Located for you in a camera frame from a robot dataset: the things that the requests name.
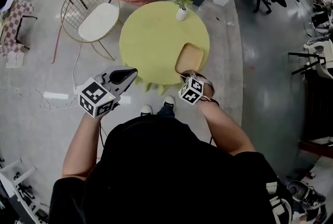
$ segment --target jeans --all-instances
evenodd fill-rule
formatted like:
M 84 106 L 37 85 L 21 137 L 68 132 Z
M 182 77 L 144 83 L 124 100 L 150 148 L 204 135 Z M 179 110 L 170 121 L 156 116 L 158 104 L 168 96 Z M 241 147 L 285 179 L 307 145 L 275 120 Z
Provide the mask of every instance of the jeans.
M 161 110 L 159 110 L 156 114 L 157 116 L 160 117 L 175 117 L 175 113 L 173 112 L 173 108 L 170 105 L 164 105 Z

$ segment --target person's left arm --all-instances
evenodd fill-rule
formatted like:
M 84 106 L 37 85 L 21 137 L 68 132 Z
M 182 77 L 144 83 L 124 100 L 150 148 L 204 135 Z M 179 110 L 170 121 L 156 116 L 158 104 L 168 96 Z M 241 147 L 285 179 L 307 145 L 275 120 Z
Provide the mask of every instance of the person's left arm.
M 62 178 L 85 180 L 96 165 L 100 120 L 87 113 L 82 117 L 63 162 Z

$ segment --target person's right arm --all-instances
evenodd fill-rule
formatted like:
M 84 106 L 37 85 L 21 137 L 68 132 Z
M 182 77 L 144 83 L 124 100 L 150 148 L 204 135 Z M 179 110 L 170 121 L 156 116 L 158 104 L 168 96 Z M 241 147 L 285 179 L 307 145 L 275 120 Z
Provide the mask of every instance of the person's right arm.
M 209 98 L 212 97 L 211 88 L 207 84 L 204 85 L 204 95 Z M 231 155 L 241 152 L 255 152 L 245 132 L 216 103 L 198 101 L 197 104 L 206 118 L 209 130 L 218 148 Z

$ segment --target black t-shirt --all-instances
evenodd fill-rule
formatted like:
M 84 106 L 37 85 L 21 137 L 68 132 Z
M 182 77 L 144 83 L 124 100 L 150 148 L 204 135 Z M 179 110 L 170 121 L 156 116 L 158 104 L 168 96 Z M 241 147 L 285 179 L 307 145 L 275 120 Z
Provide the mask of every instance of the black t-shirt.
M 174 118 L 139 117 L 110 132 L 85 181 L 54 184 L 49 223 L 275 223 L 266 190 L 274 181 L 259 153 L 231 156 Z

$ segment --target white cube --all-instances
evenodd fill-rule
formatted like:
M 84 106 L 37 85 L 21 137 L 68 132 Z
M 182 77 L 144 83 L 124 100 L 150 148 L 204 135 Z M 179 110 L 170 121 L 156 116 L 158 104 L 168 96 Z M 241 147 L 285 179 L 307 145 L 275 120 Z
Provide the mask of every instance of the white cube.
M 108 92 L 93 78 L 89 78 L 79 92 L 79 105 L 94 118 L 110 111 L 119 100 L 119 95 Z
M 203 96 L 203 82 L 189 78 L 178 94 L 182 100 L 193 105 Z

